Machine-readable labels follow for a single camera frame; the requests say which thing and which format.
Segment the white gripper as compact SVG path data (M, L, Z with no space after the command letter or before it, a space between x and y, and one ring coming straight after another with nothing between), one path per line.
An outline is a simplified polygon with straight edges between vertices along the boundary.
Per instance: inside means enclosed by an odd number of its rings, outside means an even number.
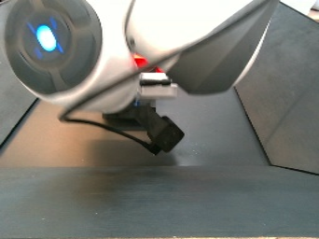
M179 86L164 73L141 73L139 95L143 99L175 98Z

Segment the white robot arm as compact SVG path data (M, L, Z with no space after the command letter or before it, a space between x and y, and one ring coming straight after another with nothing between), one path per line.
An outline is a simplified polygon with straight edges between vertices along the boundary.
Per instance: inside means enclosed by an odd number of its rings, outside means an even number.
M116 113L139 96L135 55L191 94L227 91L257 55L277 0L5 0L4 49L41 100Z

